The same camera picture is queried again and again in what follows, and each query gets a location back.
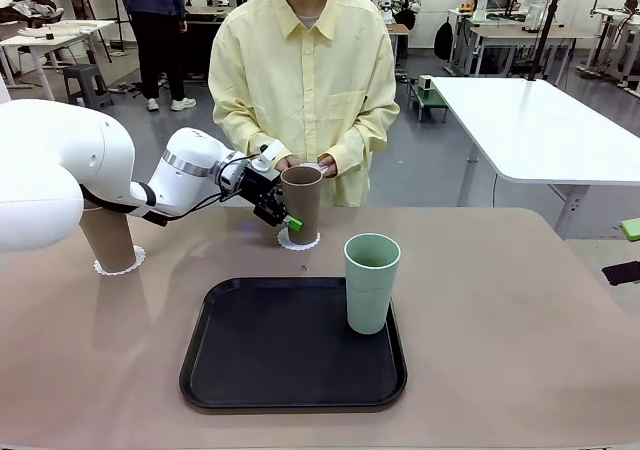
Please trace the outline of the person's right forearm yellow sleeve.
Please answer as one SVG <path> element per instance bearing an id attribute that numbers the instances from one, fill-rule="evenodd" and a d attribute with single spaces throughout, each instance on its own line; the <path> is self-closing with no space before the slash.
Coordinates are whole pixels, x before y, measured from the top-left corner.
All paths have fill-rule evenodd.
<path id="1" fill-rule="evenodd" d="M 275 141 L 258 125 L 252 108 L 237 102 L 218 102 L 213 110 L 214 122 L 222 128 L 233 147 L 245 155 L 254 155 L 262 146 Z"/>

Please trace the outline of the grey plastic step stool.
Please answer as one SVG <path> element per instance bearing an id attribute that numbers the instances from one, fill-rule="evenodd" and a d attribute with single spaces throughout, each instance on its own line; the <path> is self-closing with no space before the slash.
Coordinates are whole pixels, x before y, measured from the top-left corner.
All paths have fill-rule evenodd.
<path id="1" fill-rule="evenodd" d="M 84 106 L 100 111 L 113 104 L 99 66 L 96 64 L 76 64 L 63 69 L 67 101 L 71 105 Z M 79 90 L 72 92 L 70 81 L 75 80 Z"/>

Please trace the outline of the large white table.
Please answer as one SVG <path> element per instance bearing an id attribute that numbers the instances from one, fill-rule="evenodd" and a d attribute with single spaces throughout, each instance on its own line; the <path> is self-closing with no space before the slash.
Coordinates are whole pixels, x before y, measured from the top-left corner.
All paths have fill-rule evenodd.
<path id="1" fill-rule="evenodd" d="M 431 86 L 471 140 L 460 207 L 480 157 L 506 181 L 567 187 L 561 237 L 591 187 L 640 187 L 640 138 L 545 80 L 434 77 Z"/>

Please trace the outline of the white background desk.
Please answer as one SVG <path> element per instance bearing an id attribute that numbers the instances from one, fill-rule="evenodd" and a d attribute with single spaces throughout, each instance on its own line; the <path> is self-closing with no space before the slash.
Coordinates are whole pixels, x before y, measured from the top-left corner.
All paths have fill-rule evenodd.
<path id="1" fill-rule="evenodd" d="M 114 22 L 110 20 L 61 20 L 38 29 L 20 29 L 16 36 L 0 41 L 0 60 L 7 76 L 12 77 L 3 50 L 5 48 L 28 48 L 45 98 L 54 100 L 54 94 L 40 59 L 47 54 L 52 55 L 55 50 L 60 48 L 82 43 L 89 62 L 96 64 L 96 46 L 93 35 L 112 25 Z M 54 68 L 57 69 L 58 64 L 53 55 L 51 60 Z"/>

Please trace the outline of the green step stool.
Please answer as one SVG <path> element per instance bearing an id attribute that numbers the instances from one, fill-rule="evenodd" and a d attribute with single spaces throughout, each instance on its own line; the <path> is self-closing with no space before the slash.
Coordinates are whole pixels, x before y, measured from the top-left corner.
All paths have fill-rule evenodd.
<path id="1" fill-rule="evenodd" d="M 427 114 L 432 110 L 442 110 L 443 120 L 446 120 L 448 106 L 437 90 L 423 89 L 417 83 L 408 85 L 408 96 L 411 106 L 417 112 L 419 122 L 423 122 Z"/>

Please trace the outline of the tall mint green cup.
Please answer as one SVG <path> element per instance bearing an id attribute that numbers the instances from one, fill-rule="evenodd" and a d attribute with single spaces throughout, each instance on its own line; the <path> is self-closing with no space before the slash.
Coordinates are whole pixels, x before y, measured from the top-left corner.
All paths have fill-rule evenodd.
<path id="1" fill-rule="evenodd" d="M 349 326 L 373 335 L 382 330 L 389 309 L 401 249 L 390 237 L 364 233 L 343 248 Z"/>

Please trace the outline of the white lace paper coaster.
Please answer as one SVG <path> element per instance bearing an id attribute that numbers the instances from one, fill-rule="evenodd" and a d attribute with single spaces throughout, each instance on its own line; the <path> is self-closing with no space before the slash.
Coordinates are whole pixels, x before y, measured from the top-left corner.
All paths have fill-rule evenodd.
<path id="1" fill-rule="evenodd" d="M 102 275 L 102 276 L 119 276 L 119 275 L 123 275 L 126 273 L 129 273 L 135 269 L 137 269 L 138 267 L 140 267 L 142 265 L 142 263 L 144 262 L 145 258 L 146 258 L 146 251 L 144 248 L 142 248 L 139 245 L 134 245 L 133 246 L 133 250 L 134 250 L 134 256 L 135 256 L 135 262 L 129 266 L 128 268 L 124 269 L 124 270 L 120 270 L 120 271 L 107 271 L 105 270 L 100 262 L 98 260 L 94 261 L 94 270 L 97 274 Z"/>
<path id="2" fill-rule="evenodd" d="M 279 245 L 282 248 L 285 248 L 287 250 L 290 251 L 305 251 L 305 250 L 309 250 L 313 247 L 315 247 L 321 239 L 321 235 L 320 233 L 317 233 L 317 236 L 315 238 L 314 241 L 312 241 L 311 243 L 307 243 L 307 244 L 297 244 L 294 243 L 290 240 L 289 238 L 289 229 L 288 228 L 282 228 L 278 235 L 277 235 L 277 241 L 279 243 Z"/>

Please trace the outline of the white height-adjustable desk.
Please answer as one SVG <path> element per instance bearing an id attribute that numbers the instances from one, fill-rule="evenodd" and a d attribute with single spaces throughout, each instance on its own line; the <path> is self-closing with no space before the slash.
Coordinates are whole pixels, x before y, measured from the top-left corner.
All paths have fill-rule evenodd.
<path id="1" fill-rule="evenodd" d="M 598 77 L 608 77 L 630 93 L 640 94 L 640 13 L 599 8 L 600 18 L 587 69 Z"/>

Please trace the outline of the person in yellow shirt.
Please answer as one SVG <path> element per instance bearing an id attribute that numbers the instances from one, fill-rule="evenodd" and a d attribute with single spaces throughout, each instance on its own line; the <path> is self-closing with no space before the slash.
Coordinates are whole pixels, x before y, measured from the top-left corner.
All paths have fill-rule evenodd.
<path id="1" fill-rule="evenodd" d="M 317 163 L 356 117 L 396 103 L 387 27 L 370 0 L 249 0 L 223 21 L 208 84 L 215 104 L 242 103 L 279 140 L 278 159 Z M 370 188 L 373 155 L 323 177 L 326 206 L 358 207 Z"/>

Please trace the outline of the grey background workbench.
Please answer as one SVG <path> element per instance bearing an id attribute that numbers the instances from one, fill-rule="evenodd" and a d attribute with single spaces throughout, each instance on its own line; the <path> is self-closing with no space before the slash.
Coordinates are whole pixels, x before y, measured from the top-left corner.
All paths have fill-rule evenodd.
<path id="1" fill-rule="evenodd" d="M 542 70 L 543 79 L 549 78 L 556 51 L 559 48 L 565 48 L 562 63 L 557 74 L 555 84 L 558 84 L 561 77 L 567 70 L 571 60 L 571 48 L 579 40 L 591 41 L 594 39 L 592 34 L 584 30 L 578 30 L 572 27 L 553 26 L 549 30 L 549 34 L 545 42 L 542 42 L 542 33 L 529 33 L 522 27 L 515 25 L 481 25 L 471 28 L 471 38 L 468 46 L 468 56 L 464 64 L 462 75 L 464 77 L 487 76 L 487 73 L 481 72 L 481 64 L 485 50 L 488 48 L 507 48 L 509 50 L 508 58 L 505 63 L 505 69 L 497 75 L 498 78 L 506 77 L 509 73 L 515 52 L 519 47 L 528 46 L 537 49 L 542 45 L 542 49 L 550 48 L 550 53 Z"/>

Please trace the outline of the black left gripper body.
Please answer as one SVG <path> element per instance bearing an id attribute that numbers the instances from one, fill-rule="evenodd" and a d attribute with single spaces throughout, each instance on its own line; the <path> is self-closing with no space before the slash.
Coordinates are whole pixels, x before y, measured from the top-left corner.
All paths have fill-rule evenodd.
<path id="1" fill-rule="evenodd" d="M 274 204 L 269 198 L 269 191 L 276 182 L 280 182 L 277 170 L 259 173 L 252 169 L 250 163 L 244 168 L 239 184 L 239 196 L 253 206 L 256 217 L 270 226 L 279 226 L 277 215 L 286 210 L 285 203 Z"/>

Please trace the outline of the pile of clothes and bags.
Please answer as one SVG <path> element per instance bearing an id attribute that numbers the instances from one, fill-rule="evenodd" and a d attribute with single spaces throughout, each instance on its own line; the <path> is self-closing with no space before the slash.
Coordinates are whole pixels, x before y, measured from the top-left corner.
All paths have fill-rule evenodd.
<path id="1" fill-rule="evenodd" d="M 12 0 L 0 7 L 0 23 L 25 22 L 29 28 L 61 20 L 64 9 L 53 0 Z"/>

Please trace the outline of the black plastic serving tray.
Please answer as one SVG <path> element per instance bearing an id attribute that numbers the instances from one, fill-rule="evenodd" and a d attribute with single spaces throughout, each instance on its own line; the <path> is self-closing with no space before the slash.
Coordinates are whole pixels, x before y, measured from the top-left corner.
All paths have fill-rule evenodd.
<path id="1" fill-rule="evenodd" d="M 204 297 L 179 386 L 211 412 L 347 412 L 392 405 L 407 379 L 394 313 L 355 332 L 344 278 L 243 277 Z"/>

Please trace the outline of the person's left forearm yellow sleeve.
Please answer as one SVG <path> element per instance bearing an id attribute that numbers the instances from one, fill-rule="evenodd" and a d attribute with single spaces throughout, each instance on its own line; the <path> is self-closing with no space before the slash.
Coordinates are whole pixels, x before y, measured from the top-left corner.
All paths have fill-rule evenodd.
<path id="1" fill-rule="evenodd" d="M 363 164 L 371 152 L 384 150 L 387 131 L 398 113 L 399 107 L 394 102 L 360 113 L 337 143 L 326 151 L 333 160 L 333 174 L 342 176 Z"/>

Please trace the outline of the tall brown cup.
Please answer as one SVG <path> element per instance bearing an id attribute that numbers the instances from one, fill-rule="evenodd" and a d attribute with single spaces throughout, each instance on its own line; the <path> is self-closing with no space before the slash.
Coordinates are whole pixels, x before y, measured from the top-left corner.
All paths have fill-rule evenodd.
<path id="1" fill-rule="evenodd" d="M 299 230 L 289 229 L 294 244 L 309 245 L 317 238 L 322 179 L 318 169 L 308 166 L 291 167 L 281 173 L 287 213 L 301 223 Z"/>
<path id="2" fill-rule="evenodd" d="M 104 208 L 85 208 L 80 227 L 103 274 L 120 274 L 136 263 L 127 216 Z"/>

